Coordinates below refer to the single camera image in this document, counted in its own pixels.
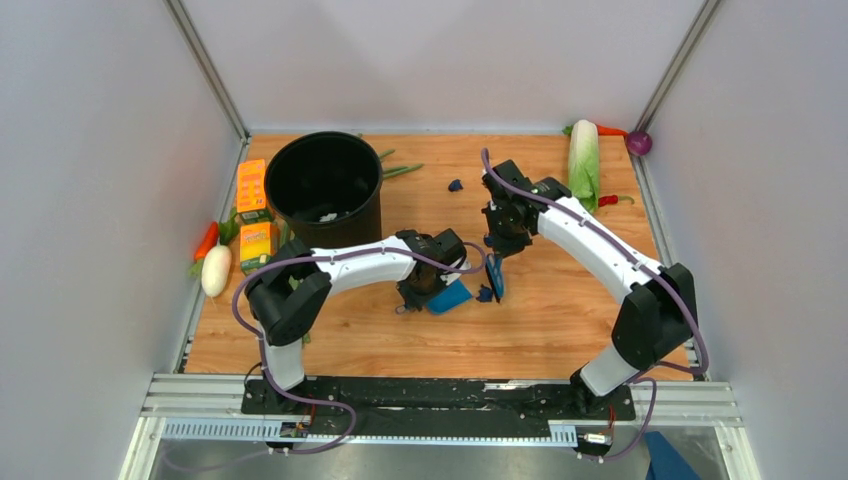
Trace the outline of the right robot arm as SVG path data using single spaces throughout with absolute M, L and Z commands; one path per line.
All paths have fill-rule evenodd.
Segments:
M 615 389 L 700 336 L 693 275 L 680 263 L 664 266 L 629 246 L 558 180 L 531 182 L 513 161 L 493 166 L 488 151 L 481 157 L 491 195 L 482 212 L 494 255 L 517 255 L 540 236 L 577 260 L 620 305 L 609 345 L 572 377 L 573 410 L 596 418 Z

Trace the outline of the blue hand brush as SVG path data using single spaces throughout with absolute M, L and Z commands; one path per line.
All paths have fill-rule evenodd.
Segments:
M 485 259 L 485 271 L 490 283 L 490 288 L 493 292 L 493 298 L 500 303 L 505 293 L 505 280 L 502 271 L 503 259 L 489 253 Z

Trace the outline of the blue dustpan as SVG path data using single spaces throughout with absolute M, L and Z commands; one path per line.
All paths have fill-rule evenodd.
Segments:
M 396 287 L 403 300 L 394 310 L 398 315 L 422 310 L 433 315 L 442 315 L 472 299 L 471 292 L 460 280 L 450 284 L 437 282 L 433 285 L 404 281 L 399 282 Z

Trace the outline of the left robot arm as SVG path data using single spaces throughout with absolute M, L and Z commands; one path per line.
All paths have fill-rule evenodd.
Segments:
M 336 249 L 289 241 L 236 289 L 256 322 L 250 330 L 271 383 L 268 402 L 285 415 L 304 405 L 303 338 L 332 296 L 391 282 L 403 307 L 420 311 L 475 270 L 466 243 L 451 229 L 437 235 L 400 230 L 373 243 Z

